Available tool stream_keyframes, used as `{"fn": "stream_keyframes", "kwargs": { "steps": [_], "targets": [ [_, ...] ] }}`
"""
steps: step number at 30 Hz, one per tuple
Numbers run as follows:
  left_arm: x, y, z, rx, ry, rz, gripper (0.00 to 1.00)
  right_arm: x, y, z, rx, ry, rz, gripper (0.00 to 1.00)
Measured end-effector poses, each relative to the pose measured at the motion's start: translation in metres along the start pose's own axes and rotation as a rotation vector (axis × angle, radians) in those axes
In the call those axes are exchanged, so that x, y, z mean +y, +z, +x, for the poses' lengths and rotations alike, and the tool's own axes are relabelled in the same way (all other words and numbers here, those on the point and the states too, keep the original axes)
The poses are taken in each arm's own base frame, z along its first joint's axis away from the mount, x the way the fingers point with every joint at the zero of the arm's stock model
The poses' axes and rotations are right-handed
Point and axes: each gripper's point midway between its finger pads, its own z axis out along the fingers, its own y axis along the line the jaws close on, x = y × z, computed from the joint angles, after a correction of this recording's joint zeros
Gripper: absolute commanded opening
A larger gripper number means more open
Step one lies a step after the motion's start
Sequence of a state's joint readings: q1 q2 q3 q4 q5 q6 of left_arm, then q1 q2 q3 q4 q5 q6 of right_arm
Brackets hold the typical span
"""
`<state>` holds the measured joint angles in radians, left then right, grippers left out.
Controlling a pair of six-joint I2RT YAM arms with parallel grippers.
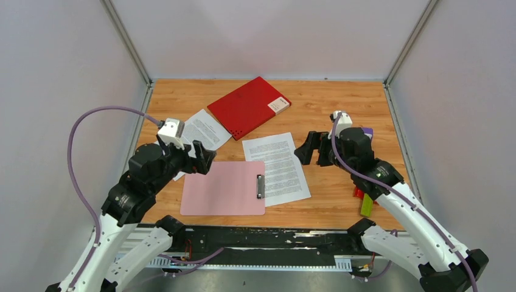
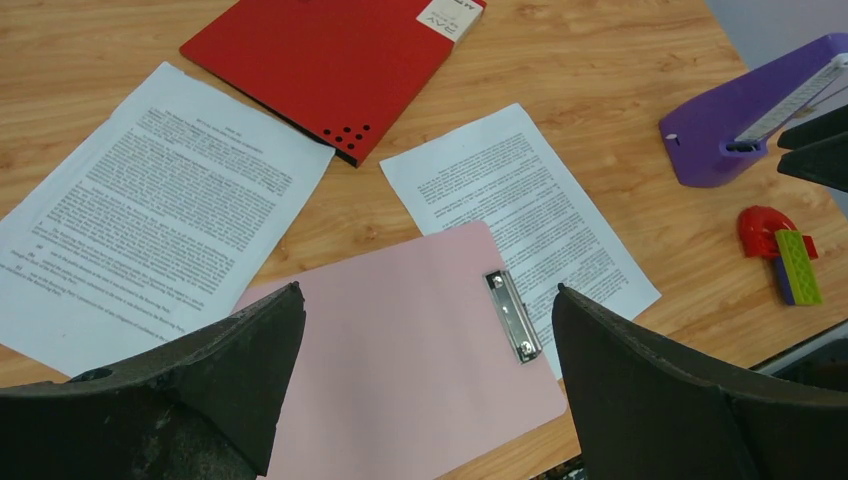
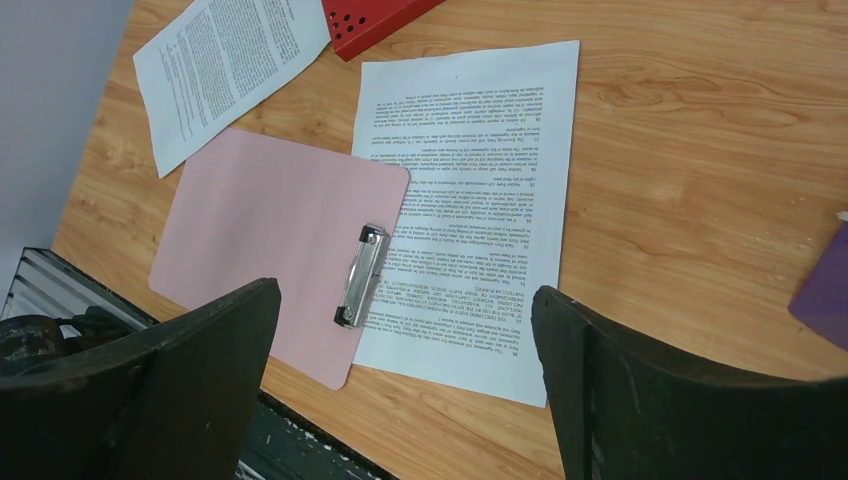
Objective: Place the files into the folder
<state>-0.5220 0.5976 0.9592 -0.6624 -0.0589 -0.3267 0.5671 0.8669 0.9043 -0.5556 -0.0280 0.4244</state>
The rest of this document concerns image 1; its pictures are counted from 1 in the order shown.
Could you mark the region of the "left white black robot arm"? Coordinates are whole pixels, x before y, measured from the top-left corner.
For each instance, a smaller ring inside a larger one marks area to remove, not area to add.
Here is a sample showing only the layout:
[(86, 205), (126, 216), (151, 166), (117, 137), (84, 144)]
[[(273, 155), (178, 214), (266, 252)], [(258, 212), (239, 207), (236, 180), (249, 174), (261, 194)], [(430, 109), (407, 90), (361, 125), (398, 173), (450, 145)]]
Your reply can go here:
[(108, 192), (89, 242), (72, 271), (47, 291), (122, 291), (153, 258), (186, 245), (183, 224), (170, 215), (158, 220), (150, 237), (119, 261), (120, 247), (136, 229), (157, 194), (179, 172), (208, 173), (217, 153), (200, 141), (176, 148), (173, 143), (144, 144), (128, 161), (128, 170)]

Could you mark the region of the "red folder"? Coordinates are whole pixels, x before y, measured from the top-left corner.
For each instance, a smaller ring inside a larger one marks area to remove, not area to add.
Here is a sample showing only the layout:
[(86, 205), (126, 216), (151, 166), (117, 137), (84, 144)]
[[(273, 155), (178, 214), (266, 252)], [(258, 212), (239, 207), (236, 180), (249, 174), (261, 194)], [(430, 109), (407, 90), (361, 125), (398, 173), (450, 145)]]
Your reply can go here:
[(256, 77), (207, 108), (237, 141), (290, 106), (291, 101), (282, 93)]

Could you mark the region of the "pink clipboard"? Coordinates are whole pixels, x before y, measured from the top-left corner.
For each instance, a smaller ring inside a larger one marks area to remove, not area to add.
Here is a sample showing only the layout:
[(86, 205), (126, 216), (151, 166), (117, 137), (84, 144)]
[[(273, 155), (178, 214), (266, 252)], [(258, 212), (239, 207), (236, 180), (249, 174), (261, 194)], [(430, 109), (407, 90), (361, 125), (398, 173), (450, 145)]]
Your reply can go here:
[(205, 175), (184, 176), (180, 214), (183, 216), (245, 216), (265, 214), (257, 197), (262, 161), (213, 162)]

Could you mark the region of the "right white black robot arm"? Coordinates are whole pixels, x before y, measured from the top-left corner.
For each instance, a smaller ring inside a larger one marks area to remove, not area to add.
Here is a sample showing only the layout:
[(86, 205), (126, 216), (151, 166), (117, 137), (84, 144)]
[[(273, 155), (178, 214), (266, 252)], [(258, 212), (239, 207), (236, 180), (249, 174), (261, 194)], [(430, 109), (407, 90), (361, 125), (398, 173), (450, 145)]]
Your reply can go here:
[(376, 201), (405, 228), (417, 246), (411, 246), (362, 218), (347, 231), (349, 249), (376, 252), (409, 271), (424, 291), (478, 291), (477, 281), (489, 259), (481, 249), (469, 249), (447, 232), (421, 205), (403, 176), (388, 162), (375, 157), (371, 139), (361, 128), (339, 135), (311, 131), (294, 151), (308, 165), (314, 151), (317, 165), (335, 165), (348, 173), (356, 188)]

